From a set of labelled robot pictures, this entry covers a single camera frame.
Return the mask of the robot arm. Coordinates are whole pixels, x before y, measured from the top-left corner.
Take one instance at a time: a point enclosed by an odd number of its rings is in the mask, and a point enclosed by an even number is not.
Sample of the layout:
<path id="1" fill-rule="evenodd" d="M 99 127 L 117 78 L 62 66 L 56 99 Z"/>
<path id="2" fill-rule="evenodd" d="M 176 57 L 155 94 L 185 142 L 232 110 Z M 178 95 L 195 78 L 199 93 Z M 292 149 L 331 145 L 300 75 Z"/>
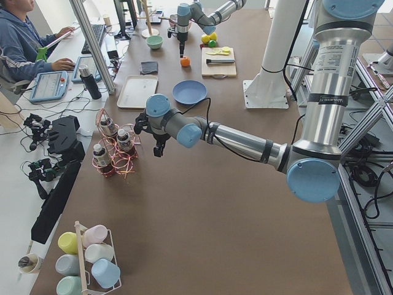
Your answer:
<path id="1" fill-rule="evenodd" d="M 189 21 L 194 21 L 205 34 L 210 35 L 219 23 L 225 21 L 232 13 L 240 10 L 246 0 L 227 1 L 210 15 L 203 12 L 199 2 L 192 4 L 180 3 L 177 7 L 177 40 L 179 41 L 179 55 L 184 57 L 185 42 L 188 39 Z"/>
<path id="2" fill-rule="evenodd" d="M 186 33 L 186 22 L 194 20 L 205 33 L 214 31 L 223 18 L 240 10 L 246 1 L 228 1 L 210 16 L 200 4 L 180 4 L 177 33 Z M 290 35 L 295 40 L 295 20 L 302 20 L 308 1 L 279 1 L 271 26 L 261 71 L 253 80 L 243 81 L 245 104 L 251 109 L 287 109 L 283 78 L 284 57 L 290 54 Z M 211 122 L 203 117 L 186 117 L 185 111 L 172 108 L 169 99 L 154 94 L 147 99 L 141 114 L 147 119 L 146 131 L 157 140 L 156 157 L 163 155 L 169 138 L 191 148 L 199 139 L 219 145 L 253 162 L 267 163 L 286 174 L 291 192 L 307 202 L 324 202 L 340 186 L 338 166 L 342 151 L 337 145 L 344 111 L 355 73 L 360 46 L 373 31 L 376 14 L 384 1 L 319 1 L 315 15 L 314 40 L 319 45 L 313 66 L 305 124 L 299 140 L 278 144 L 272 140 Z M 285 25 L 284 14 L 294 8 L 295 16 Z"/>

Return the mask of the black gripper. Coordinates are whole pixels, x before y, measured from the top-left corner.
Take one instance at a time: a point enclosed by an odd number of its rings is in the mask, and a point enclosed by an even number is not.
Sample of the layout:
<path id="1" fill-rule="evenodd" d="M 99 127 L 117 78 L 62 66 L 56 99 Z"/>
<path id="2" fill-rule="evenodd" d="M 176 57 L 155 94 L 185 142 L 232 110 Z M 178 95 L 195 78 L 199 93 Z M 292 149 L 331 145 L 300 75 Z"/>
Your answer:
<path id="1" fill-rule="evenodd" d="M 158 134 L 153 132 L 153 137 L 156 140 L 156 145 L 154 147 L 154 156 L 162 157 L 166 145 L 166 141 L 169 140 L 169 134 L 167 133 Z"/>
<path id="2" fill-rule="evenodd" d="M 188 32 L 177 32 L 177 40 L 179 41 L 179 55 L 184 57 L 185 42 L 188 39 Z"/>

